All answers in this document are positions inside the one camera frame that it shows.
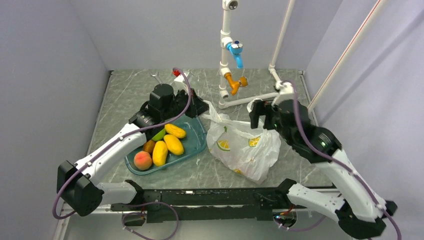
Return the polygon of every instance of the teal plate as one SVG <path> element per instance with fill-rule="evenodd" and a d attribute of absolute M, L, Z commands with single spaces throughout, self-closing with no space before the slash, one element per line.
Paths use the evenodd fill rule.
<path fill-rule="evenodd" d="M 147 175 L 155 171 L 168 168 L 177 163 L 181 163 L 197 154 L 206 148 L 206 134 L 207 131 L 205 126 L 198 117 L 190 118 L 186 115 L 181 116 L 175 120 L 172 124 L 182 128 L 186 132 L 186 136 L 180 139 L 182 146 L 184 147 L 184 153 L 182 155 L 174 155 L 168 152 L 166 157 L 166 163 L 162 166 L 155 166 L 154 164 L 147 170 L 139 170 L 134 165 L 134 157 L 137 153 L 143 150 L 143 147 L 138 147 L 134 151 L 130 152 L 125 156 L 125 164 L 129 171 L 135 175 Z"/>

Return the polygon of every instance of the table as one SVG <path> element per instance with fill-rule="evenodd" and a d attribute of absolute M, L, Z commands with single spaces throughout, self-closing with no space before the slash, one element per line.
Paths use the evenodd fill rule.
<path fill-rule="evenodd" d="M 199 97 L 213 103 L 215 108 L 228 114 L 232 120 L 249 121 L 246 104 L 232 106 L 226 109 L 218 108 L 219 82 L 218 69 L 184 69 L 193 73 L 191 87 Z M 98 116 L 90 152 L 94 151 L 113 137 L 123 127 L 128 119 L 136 113 L 140 106 L 149 100 L 149 94 L 158 82 L 150 73 L 158 71 L 165 83 L 172 83 L 175 76 L 171 69 L 130 69 L 112 72 L 103 104 Z M 233 78 L 245 76 L 248 86 L 242 87 L 235 96 L 228 100 L 246 98 L 274 91 L 274 78 L 267 69 L 232 69 Z M 299 101 L 308 104 L 305 85 L 295 69 L 279 69 L 282 80 L 294 80 L 298 87 Z M 202 119 L 209 129 L 210 121 Z M 307 187 L 331 186 L 331 181 L 306 159 L 300 157 L 290 146 L 281 141 L 278 161 L 268 172 L 267 179 L 260 185 L 247 180 L 233 172 L 215 159 L 206 148 L 197 156 L 182 163 L 138 176 L 132 174 L 124 163 L 119 162 L 102 180 L 106 183 L 120 183 L 130 179 L 144 189 L 199 189 L 199 188 L 254 188 L 276 187 L 284 179 L 293 179 Z"/>

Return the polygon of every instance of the blue faucet handle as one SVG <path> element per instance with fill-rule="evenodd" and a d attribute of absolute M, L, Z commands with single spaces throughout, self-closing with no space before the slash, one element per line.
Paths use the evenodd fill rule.
<path fill-rule="evenodd" d="M 234 41 L 228 43 L 226 47 L 232 54 L 241 54 L 243 51 L 243 43 L 240 41 Z"/>
<path fill-rule="evenodd" d="M 235 62 L 237 63 L 237 68 L 243 68 L 242 56 L 240 55 L 243 51 L 243 43 L 239 41 L 230 42 L 227 44 L 226 49 L 232 54 Z"/>

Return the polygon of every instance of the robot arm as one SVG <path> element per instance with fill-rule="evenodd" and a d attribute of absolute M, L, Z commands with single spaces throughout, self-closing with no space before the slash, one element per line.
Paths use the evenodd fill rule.
<path fill-rule="evenodd" d="M 133 181 L 102 183 L 101 180 L 116 163 L 163 130 L 163 126 L 155 127 L 156 125 L 178 116 L 185 109 L 189 100 L 189 88 L 180 79 L 182 77 L 175 79 L 177 94 L 174 94 L 174 89 L 168 84 L 156 85 L 150 93 L 149 101 L 141 106 L 114 137 L 75 164 L 65 161 L 59 166 L 58 193 L 73 174 L 81 171 L 60 195 L 80 216 L 90 214 L 100 205 L 127 204 L 143 197 L 142 188 Z M 193 89 L 190 91 L 190 105 L 185 115 L 195 118 L 207 111 L 209 106 Z"/>
<path fill-rule="evenodd" d="M 342 197 L 331 197 L 304 187 L 294 180 L 286 179 L 276 188 L 280 201 L 317 211 L 338 222 L 346 233 L 356 239 L 380 236 L 386 227 L 382 221 L 385 217 L 383 211 L 392 216 L 397 209 L 396 204 L 382 199 L 371 190 L 378 204 L 374 203 L 356 178 L 362 179 L 349 161 L 339 140 L 328 129 L 312 125 L 307 108 L 297 103 L 300 122 L 310 144 L 321 153 L 340 161 L 351 171 L 312 151 L 303 140 L 295 121 L 293 101 L 283 99 L 270 103 L 256 100 L 249 114 L 251 127 L 257 128 L 259 116 L 265 116 L 263 127 L 276 130 L 293 150 L 327 175 L 339 189 Z"/>

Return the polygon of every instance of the white plastic bag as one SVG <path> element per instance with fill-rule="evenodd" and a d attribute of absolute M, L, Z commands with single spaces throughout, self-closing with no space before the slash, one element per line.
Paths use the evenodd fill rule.
<path fill-rule="evenodd" d="M 267 178 L 269 168 L 274 165 L 280 152 L 281 140 L 276 131 L 258 128 L 251 129 L 250 122 L 230 120 L 227 114 L 218 114 L 209 102 L 210 129 L 206 142 L 210 153 L 234 172 L 245 176 L 257 184 Z"/>

